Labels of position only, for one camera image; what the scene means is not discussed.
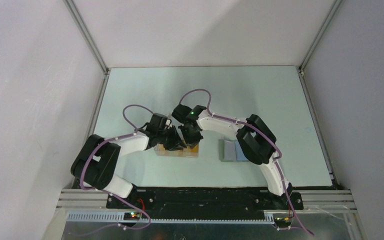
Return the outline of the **clear plastic tray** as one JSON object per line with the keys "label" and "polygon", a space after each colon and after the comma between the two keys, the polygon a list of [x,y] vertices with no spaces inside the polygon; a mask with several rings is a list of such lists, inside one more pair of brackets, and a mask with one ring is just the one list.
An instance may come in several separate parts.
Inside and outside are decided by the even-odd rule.
{"label": "clear plastic tray", "polygon": [[198,158],[199,157],[199,144],[193,148],[186,147],[176,150],[167,150],[162,144],[157,144],[154,148],[157,156],[163,157],[180,157],[180,158]]}

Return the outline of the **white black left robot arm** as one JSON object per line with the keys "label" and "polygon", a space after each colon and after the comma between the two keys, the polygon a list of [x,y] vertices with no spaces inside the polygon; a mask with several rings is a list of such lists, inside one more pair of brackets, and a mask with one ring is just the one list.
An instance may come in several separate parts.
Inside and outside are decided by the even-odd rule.
{"label": "white black left robot arm", "polygon": [[154,113],[149,122],[133,133],[105,139],[90,135],[74,160],[70,173],[78,178],[83,188],[108,192],[119,196],[125,208],[133,208],[138,194],[136,186],[115,173],[119,157],[147,151],[162,145],[167,151],[179,151],[187,146],[172,121],[165,115]]}

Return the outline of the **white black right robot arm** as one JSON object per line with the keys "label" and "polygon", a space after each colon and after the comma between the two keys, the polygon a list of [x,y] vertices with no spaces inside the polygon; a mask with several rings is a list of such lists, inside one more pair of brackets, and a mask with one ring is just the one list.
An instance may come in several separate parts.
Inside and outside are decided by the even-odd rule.
{"label": "white black right robot arm", "polygon": [[203,139],[202,131],[236,138],[244,157],[261,169],[271,193],[271,204],[277,209],[284,209],[290,204],[292,187],[277,163],[282,157],[276,146],[277,138],[258,115],[234,118],[210,112],[202,105],[190,108],[178,104],[171,116],[180,123],[178,128],[190,148]]}

